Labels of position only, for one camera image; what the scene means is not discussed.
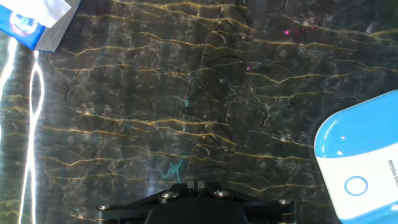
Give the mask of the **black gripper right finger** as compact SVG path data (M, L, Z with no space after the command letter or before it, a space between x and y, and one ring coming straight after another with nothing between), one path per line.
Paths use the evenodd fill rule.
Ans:
M204 181L198 182L198 194L237 206L248 223L295 223L295 201L292 199L264 201L223 187L218 182Z

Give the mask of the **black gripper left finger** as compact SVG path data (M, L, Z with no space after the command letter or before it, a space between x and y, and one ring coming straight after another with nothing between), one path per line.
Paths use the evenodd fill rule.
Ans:
M195 183L173 184L169 189L160 191L127 205L100 205L96 209L97 224L142 222L159 205L190 196L194 193Z

